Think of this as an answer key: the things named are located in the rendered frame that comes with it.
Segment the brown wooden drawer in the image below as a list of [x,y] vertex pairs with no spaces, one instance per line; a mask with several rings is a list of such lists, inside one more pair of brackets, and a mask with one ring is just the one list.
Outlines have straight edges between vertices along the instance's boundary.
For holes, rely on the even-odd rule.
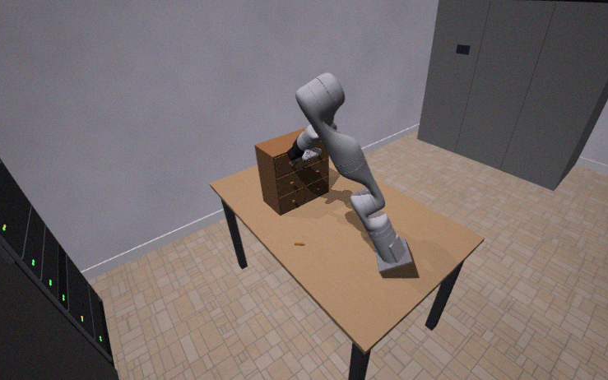
[[318,161],[318,160],[321,160],[321,159],[323,159],[323,158],[327,157],[327,150],[326,150],[326,148],[324,147],[324,145],[323,145],[322,141],[319,141],[319,142],[316,144],[316,146],[315,146],[315,147],[316,147],[316,148],[320,148],[320,149],[322,150],[322,154],[321,154],[321,155],[319,155],[319,156],[317,156],[317,157],[315,157],[315,158],[313,158],[313,159],[311,159],[311,160],[304,161],[304,166],[305,166],[305,165],[312,164],[312,163],[313,163],[313,162],[315,162],[315,161]]
[[304,187],[297,189],[291,193],[286,194],[279,198],[281,214],[290,211],[297,206],[305,203],[304,200]]
[[300,157],[301,161],[299,161],[295,166],[292,167],[291,165],[291,161],[290,158],[288,157],[287,153],[284,155],[280,155],[279,157],[275,157],[274,161],[275,161],[275,168],[276,168],[276,176],[279,178],[280,176],[284,175],[284,174],[288,174],[289,172],[292,172],[296,169],[299,169],[301,167],[303,167],[303,160],[302,157]]
[[304,186],[303,169],[276,179],[279,197]]
[[327,158],[304,167],[305,185],[327,175]]
[[306,202],[327,192],[327,176],[305,186]]

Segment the brown wooden chest of drawers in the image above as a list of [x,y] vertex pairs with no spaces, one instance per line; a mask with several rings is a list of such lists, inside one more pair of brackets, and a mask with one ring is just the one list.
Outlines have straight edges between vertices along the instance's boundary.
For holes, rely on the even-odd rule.
[[[274,158],[280,155],[286,154],[286,152],[293,146],[294,141],[297,136],[300,135],[306,128],[300,129],[295,132],[291,132],[285,134],[280,137],[273,138],[268,141],[264,141],[258,143],[255,146],[257,162],[258,162],[258,172],[262,187],[262,197],[263,201],[269,205],[278,215],[281,214],[280,201],[278,194],[277,181],[278,178],[276,176],[276,168]],[[329,192],[329,154],[327,153],[327,192]],[[324,177],[326,177],[324,176]],[[323,177],[323,178],[324,178]],[[327,193],[325,192],[325,193]],[[324,193],[324,194],[325,194]]]

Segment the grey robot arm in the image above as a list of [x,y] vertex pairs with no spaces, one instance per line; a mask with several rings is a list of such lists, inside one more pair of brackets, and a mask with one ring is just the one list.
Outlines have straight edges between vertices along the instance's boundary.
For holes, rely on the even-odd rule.
[[350,203],[382,260],[386,263],[399,263],[406,250],[388,215],[380,211],[385,207],[385,200],[360,144],[354,138],[335,130],[334,121],[332,124],[336,111],[345,101],[340,82],[331,73],[324,73],[299,88],[295,98],[311,124],[302,134],[303,141],[314,146],[321,140],[337,172],[366,187],[352,193]]

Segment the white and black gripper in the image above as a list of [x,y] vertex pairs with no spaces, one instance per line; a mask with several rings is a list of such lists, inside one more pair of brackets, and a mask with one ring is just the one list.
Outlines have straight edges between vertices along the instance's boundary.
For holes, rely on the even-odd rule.
[[290,162],[292,167],[301,161],[300,157],[302,157],[303,161],[308,161],[322,154],[321,149],[315,148],[316,145],[307,145],[303,141],[302,134],[303,132],[296,138],[293,146],[286,152],[290,160],[292,160]]

